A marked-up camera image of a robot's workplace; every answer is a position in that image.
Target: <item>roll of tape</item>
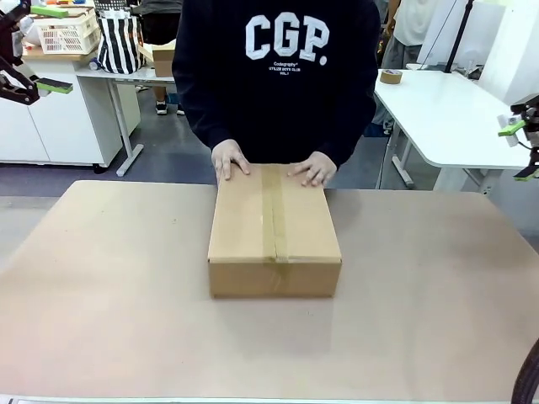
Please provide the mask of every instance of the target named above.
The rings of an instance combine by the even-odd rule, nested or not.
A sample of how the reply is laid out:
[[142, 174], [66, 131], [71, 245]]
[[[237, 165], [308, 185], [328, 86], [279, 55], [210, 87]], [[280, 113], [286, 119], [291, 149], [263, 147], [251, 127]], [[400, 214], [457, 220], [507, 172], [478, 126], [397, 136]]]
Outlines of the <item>roll of tape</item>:
[[385, 84], [399, 84], [403, 78], [403, 73], [399, 70], [382, 70], [380, 81]]

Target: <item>desk leg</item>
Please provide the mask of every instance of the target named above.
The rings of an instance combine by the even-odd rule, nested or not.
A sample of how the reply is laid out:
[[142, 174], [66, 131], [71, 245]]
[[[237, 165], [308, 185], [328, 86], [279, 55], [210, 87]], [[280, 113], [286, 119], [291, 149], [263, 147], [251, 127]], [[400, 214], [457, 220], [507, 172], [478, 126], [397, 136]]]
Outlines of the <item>desk leg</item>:
[[404, 153], [402, 160], [398, 158], [398, 156], [395, 154], [392, 157], [393, 166], [397, 169], [398, 175], [401, 176], [401, 179], [406, 184], [406, 188], [408, 189], [414, 189], [415, 183], [412, 180], [412, 177], [410, 177], [410, 174], [408, 174], [408, 171], [406, 171], [406, 162], [408, 161], [408, 157], [410, 156], [410, 149], [412, 147], [412, 142], [409, 138], [406, 138], [406, 146], [404, 147]]
[[499, 177], [504, 170], [488, 170], [483, 177], [483, 181], [479, 184], [479, 192], [485, 196], [490, 196], [493, 188], [499, 181]]
[[125, 123], [124, 111], [121, 108], [120, 94], [118, 93], [118, 85], [114, 80], [107, 80], [107, 85], [109, 86], [110, 95], [112, 96], [112, 103], [115, 106], [116, 119], [118, 121], [118, 127], [120, 128], [121, 139], [124, 142], [125, 152], [127, 153], [127, 158], [123, 164], [116, 171], [118, 177], [123, 177], [131, 164], [135, 162], [139, 154], [141, 154], [143, 145], [138, 144], [135, 148], [131, 148], [131, 141], [129, 139], [129, 131], [127, 130], [127, 124]]
[[385, 178], [387, 177], [387, 172], [391, 168], [391, 161], [393, 155], [395, 154], [395, 149], [397, 148], [397, 140], [400, 134], [401, 128], [395, 123], [393, 125], [393, 131], [389, 141], [387, 141], [386, 154], [384, 154], [384, 161], [380, 167], [380, 172], [378, 173], [378, 180], [376, 181], [376, 189], [385, 189], [384, 185], [386, 183]]
[[462, 191], [468, 176], [461, 168], [442, 168], [433, 191]]

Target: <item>hand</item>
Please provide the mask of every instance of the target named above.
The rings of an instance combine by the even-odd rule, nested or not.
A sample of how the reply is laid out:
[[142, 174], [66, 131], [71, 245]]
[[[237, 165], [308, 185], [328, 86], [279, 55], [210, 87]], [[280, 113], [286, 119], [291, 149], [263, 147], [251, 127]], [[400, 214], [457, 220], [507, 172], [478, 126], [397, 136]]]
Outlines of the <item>hand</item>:
[[288, 175], [297, 175], [305, 171], [307, 171], [307, 175], [302, 182], [304, 187], [309, 184], [313, 187], [318, 185], [325, 187], [337, 172], [337, 166], [325, 154], [314, 151], [307, 160], [295, 164]]
[[217, 182], [221, 175], [228, 181], [231, 177], [231, 163], [235, 162], [246, 175], [249, 175], [249, 163], [243, 156], [241, 149], [236, 141], [227, 139], [213, 148], [211, 152], [211, 162], [216, 169]]
[[393, 31], [395, 30], [395, 19], [391, 19], [391, 21], [387, 21], [386, 28], [384, 28], [384, 36], [391, 38], [393, 36]]

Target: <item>cardboard box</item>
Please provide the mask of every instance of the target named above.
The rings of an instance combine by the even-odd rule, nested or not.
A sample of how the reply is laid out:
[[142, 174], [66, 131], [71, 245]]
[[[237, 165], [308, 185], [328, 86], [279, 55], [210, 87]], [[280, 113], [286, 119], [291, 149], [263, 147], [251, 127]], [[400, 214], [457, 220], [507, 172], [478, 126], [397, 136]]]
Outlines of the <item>cardboard box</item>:
[[172, 77], [172, 60], [176, 40], [166, 45], [139, 45], [139, 51], [155, 66], [156, 77]]
[[208, 261], [211, 295], [332, 297], [341, 254], [322, 188], [289, 166], [252, 165], [217, 193]]

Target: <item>white wall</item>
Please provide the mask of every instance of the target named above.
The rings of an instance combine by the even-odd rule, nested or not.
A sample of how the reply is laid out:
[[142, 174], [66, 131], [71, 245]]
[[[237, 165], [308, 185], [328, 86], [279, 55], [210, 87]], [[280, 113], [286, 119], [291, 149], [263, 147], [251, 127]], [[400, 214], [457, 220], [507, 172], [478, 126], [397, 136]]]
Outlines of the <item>white wall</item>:
[[513, 0], [478, 0], [478, 1], [484, 2], [484, 3], [499, 4], [501, 6], [509, 6], [513, 2]]
[[[539, 93], [537, 38], [539, 1], [513, 0], [507, 7], [479, 85], [508, 105]], [[516, 182], [512, 178], [515, 173], [502, 175], [492, 193], [492, 201], [519, 230], [539, 234], [539, 179]]]

